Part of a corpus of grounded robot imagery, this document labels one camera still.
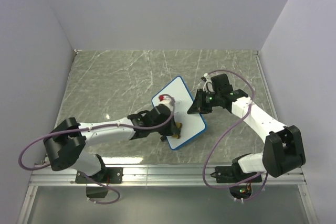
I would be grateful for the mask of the yellow whiteboard eraser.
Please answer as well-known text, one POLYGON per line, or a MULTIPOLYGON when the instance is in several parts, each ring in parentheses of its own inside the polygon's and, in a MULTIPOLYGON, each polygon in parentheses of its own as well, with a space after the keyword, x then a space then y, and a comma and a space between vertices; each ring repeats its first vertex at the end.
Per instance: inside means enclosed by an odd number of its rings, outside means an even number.
POLYGON ((181 137, 181 129, 182 129, 182 124, 179 122, 175 122, 175 127, 173 130, 172 137, 175 139, 179 139, 181 137))

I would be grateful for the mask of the blue framed whiteboard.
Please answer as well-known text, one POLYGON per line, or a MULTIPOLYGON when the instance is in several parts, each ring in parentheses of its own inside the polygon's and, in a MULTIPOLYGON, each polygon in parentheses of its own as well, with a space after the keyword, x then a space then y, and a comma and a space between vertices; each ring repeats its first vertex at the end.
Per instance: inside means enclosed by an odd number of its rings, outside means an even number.
POLYGON ((167 142, 172 150, 177 150, 188 141, 203 133, 207 125, 202 115, 188 114, 187 111, 194 102, 189 89, 181 76, 175 77, 157 94, 152 97, 152 105, 157 106, 160 96, 168 94, 175 100, 174 120, 182 124, 180 138, 167 137, 167 142))

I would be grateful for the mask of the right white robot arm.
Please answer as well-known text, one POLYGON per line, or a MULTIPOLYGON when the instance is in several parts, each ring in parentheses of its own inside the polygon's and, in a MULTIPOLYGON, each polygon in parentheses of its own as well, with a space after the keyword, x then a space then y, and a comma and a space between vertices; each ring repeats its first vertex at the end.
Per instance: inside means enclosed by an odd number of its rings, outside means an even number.
POLYGON ((277 121, 256 105, 243 90, 234 90, 227 74, 202 77, 203 88, 198 89, 188 114, 209 114, 214 107, 226 109, 244 121, 263 141, 264 150, 245 154, 233 160, 228 177, 245 181, 256 173, 267 172, 279 177, 305 164, 300 130, 277 121))

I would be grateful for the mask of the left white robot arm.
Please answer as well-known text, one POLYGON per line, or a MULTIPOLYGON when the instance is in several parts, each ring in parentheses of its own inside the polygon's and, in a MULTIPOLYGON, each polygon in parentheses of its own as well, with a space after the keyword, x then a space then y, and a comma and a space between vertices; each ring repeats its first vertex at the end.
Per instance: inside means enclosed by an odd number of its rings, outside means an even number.
POLYGON ((152 110, 144 110, 116 121, 79 123, 75 118, 63 120, 52 137, 43 140, 51 169, 55 172, 73 168, 86 174, 94 183, 104 181, 107 168, 98 154, 87 153, 85 147, 109 141, 136 140, 151 133, 162 139, 180 138, 182 124, 173 116, 174 99, 163 96, 152 110))

